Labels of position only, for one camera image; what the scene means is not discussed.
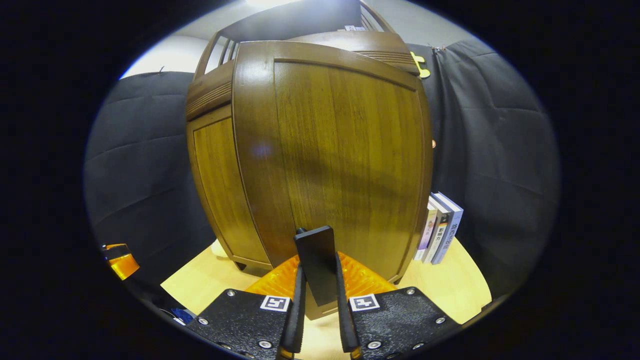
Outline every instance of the book spine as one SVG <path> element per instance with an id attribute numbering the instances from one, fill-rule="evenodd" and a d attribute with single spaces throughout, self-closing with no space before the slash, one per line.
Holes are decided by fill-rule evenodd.
<path id="1" fill-rule="evenodd" d="M 434 230 L 433 239 L 430 241 L 429 246 L 427 247 L 427 252 L 422 258 L 423 263 L 429 263 L 433 259 L 433 256 L 436 254 L 436 250 L 442 241 L 442 236 L 444 236 L 445 231 L 447 230 L 447 226 L 449 224 L 449 216 L 448 214 L 443 214 L 440 219 L 440 223 L 438 224 L 437 230 Z"/>
<path id="2" fill-rule="evenodd" d="M 447 236 L 440 242 L 440 246 L 438 250 L 436 250 L 431 263 L 436 265 L 442 262 L 444 258 L 444 254 L 447 253 L 449 247 L 451 246 L 451 242 L 453 241 L 454 236 L 456 236 L 456 231 L 458 231 L 458 226 L 460 225 L 460 219 L 462 219 L 463 210 L 456 211 L 453 214 L 453 219 L 451 220 L 451 226 L 447 230 Z"/>
<path id="3" fill-rule="evenodd" d="M 427 224 L 424 226 L 424 232 L 422 234 L 422 238 L 420 239 L 420 245 L 418 245 L 418 251 L 413 257 L 414 260 L 422 260 L 425 251 L 427 251 L 427 246 L 429 245 L 429 240 L 431 239 L 431 233 L 433 232 L 433 228 L 435 227 L 437 213 L 437 209 L 429 211 L 429 215 L 427 216 Z"/>

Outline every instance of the orange soft pad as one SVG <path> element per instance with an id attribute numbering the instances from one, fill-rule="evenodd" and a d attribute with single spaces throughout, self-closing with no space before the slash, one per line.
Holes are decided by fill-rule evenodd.
<path id="1" fill-rule="evenodd" d="M 354 296 L 385 293 L 396 289 L 395 286 L 384 280 L 382 276 L 355 261 L 351 256 L 347 256 L 339 251 L 338 255 L 342 263 L 344 289 L 347 299 Z M 293 299 L 299 262 L 300 258 L 298 255 L 295 255 L 293 258 L 278 265 L 265 276 L 261 277 L 260 280 L 249 286 L 245 291 L 260 295 L 283 296 Z"/>

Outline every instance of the blue object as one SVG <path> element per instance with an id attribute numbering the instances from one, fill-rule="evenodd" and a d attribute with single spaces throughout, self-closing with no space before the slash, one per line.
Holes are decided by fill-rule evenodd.
<path id="1" fill-rule="evenodd" d="M 182 320 L 184 323 L 190 323 L 193 320 L 193 317 L 189 315 L 185 310 L 182 309 L 171 309 L 171 312 L 175 314 L 177 318 Z"/>

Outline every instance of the wooden panel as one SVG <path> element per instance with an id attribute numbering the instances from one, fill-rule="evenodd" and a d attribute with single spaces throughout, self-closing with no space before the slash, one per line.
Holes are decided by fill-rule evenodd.
<path id="1" fill-rule="evenodd" d="M 364 14 L 361 14 L 360 18 L 362 19 L 362 24 L 367 28 L 367 31 L 377 31 Z"/>
<path id="2" fill-rule="evenodd" d="M 231 101 L 233 69 L 234 61 L 228 61 L 196 78 L 189 85 L 185 107 L 187 121 Z"/>
<path id="3" fill-rule="evenodd" d="M 276 267 L 298 252 L 280 154 L 273 52 L 269 50 L 274 43 L 277 42 L 239 44 L 232 107 L 244 190 L 256 229 Z"/>
<path id="4" fill-rule="evenodd" d="M 376 10 L 373 10 L 373 8 L 369 6 L 369 4 L 360 0 L 360 5 L 362 5 L 364 10 L 368 12 L 369 15 L 371 15 L 371 17 L 378 23 L 378 25 L 380 25 L 380 27 L 382 28 L 382 31 L 386 31 L 388 33 L 395 33 L 391 25 L 389 25 L 389 23 L 380 14 L 378 14 Z"/>
<path id="5" fill-rule="evenodd" d="M 244 195 L 230 106 L 190 122 L 188 134 L 196 187 L 221 245 L 235 261 L 270 268 Z"/>
<path id="6" fill-rule="evenodd" d="M 237 42 L 234 41 L 234 44 L 231 45 L 231 50 L 229 51 L 229 55 L 227 56 L 227 61 L 231 61 L 231 58 L 233 58 L 234 52 L 236 51 L 236 45 L 237 45 Z"/>
<path id="7" fill-rule="evenodd" d="M 236 64 L 237 153 L 271 260 L 296 253 L 295 228 L 331 225 L 337 250 L 386 279 L 402 276 L 431 180 L 417 79 L 301 42 L 240 44 Z"/>
<path id="8" fill-rule="evenodd" d="M 227 39 L 227 41 L 225 41 L 225 46 L 222 48 L 222 53 L 220 54 L 220 60 L 218 60 L 218 66 L 222 65 L 222 63 L 225 61 L 225 55 L 227 53 L 227 48 L 229 47 L 229 42 L 231 41 L 231 39 Z"/>
<path id="9" fill-rule="evenodd" d="M 334 31 L 291 38 L 289 41 L 337 47 L 383 61 L 401 70 L 418 75 L 420 72 L 409 48 L 395 33 L 377 31 Z"/>
<path id="10" fill-rule="evenodd" d="M 422 190 L 414 91 L 320 65 L 275 64 L 278 125 L 296 227 L 333 227 L 336 250 L 398 275 Z"/>
<path id="11" fill-rule="evenodd" d="M 207 46 L 202 51 L 202 55 L 200 56 L 200 60 L 198 61 L 198 66 L 196 66 L 196 71 L 193 74 L 193 80 L 199 78 L 204 75 L 204 71 L 207 68 L 207 64 L 209 63 L 209 58 L 211 57 L 211 53 L 213 52 L 213 48 L 216 46 L 218 39 L 220 38 L 220 32 L 216 32 L 213 34 Z"/>

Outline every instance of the white wall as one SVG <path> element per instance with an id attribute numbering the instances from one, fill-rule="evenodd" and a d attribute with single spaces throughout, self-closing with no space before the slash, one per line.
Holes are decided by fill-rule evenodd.
<path id="1" fill-rule="evenodd" d="M 149 49 L 127 70 L 121 78 L 163 71 L 195 72 L 200 55 L 207 46 L 207 41 L 200 38 L 172 35 Z"/>
<path id="2" fill-rule="evenodd" d="M 367 0 L 367 4 L 407 43 L 442 47 L 473 37 L 447 19 L 405 0 Z M 205 14 L 149 49 L 122 78 L 157 72 L 162 66 L 163 71 L 195 72 L 202 51 L 217 30 L 268 7 L 240 0 Z M 222 41 L 214 47 L 206 72 L 217 66 L 222 47 Z"/>
<path id="3" fill-rule="evenodd" d="M 365 0 L 404 42 L 442 47 L 474 37 L 467 30 L 405 0 Z"/>

